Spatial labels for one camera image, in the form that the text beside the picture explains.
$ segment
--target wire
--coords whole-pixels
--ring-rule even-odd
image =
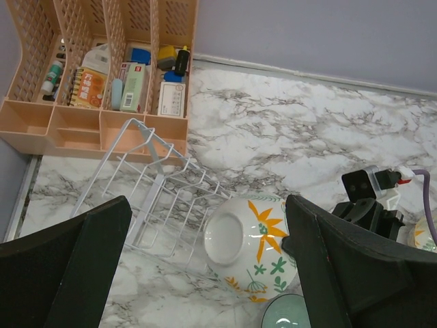
[[[431,206],[429,205],[429,183],[431,182],[431,174],[429,174],[426,169],[414,169],[413,173],[417,176],[423,176],[423,207],[425,208],[425,217],[428,222],[432,240],[437,245],[437,231],[432,221]]]

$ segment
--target organizer compartment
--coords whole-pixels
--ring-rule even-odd
[[[187,46],[193,51],[197,0],[6,0],[22,46],[22,60],[0,109],[0,136],[27,154],[101,158],[119,128],[129,118],[155,128],[175,149],[186,152],[186,118],[156,116],[162,72],[158,50],[164,45]],[[69,107],[74,73],[85,54],[108,43],[111,63],[99,109]],[[112,80],[119,76],[132,47],[151,53],[150,80],[144,113],[111,110]],[[40,88],[53,61],[63,63],[57,98],[43,96]],[[189,77],[186,93],[189,94]],[[188,113],[186,96],[186,114]],[[120,154],[143,142],[132,132],[120,140]],[[131,161],[148,161],[137,149]]]

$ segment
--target white wire rack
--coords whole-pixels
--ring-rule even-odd
[[[144,142],[118,156],[125,133],[139,129]],[[151,163],[131,163],[129,156],[148,151]],[[181,166],[166,165],[177,158]],[[220,182],[190,157],[182,156],[142,122],[127,121],[81,194],[71,217],[124,195],[132,208],[126,246],[196,277],[219,284],[208,269],[203,250],[203,227],[215,208],[229,199]]]

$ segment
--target marble table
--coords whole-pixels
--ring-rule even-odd
[[[212,64],[195,66],[191,83],[189,151],[226,189],[300,193],[329,210],[346,199],[342,174],[404,164],[432,172],[437,207],[437,102]],[[20,235],[67,219],[97,164],[45,156]],[[404,233],[423,216],[421,187],[401,189]],[[261,310],[126,250],[101,327],[254,327]]]

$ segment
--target wall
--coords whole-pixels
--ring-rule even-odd
[[[20,45],[5,1],[0,1],[0,103],[8,92],[20,60]],[[27,168],[28,156],[0,139],[0,242],[5,236],[15,200]]]
[[[437,92],[435,0],[200,0],[196,52]]]

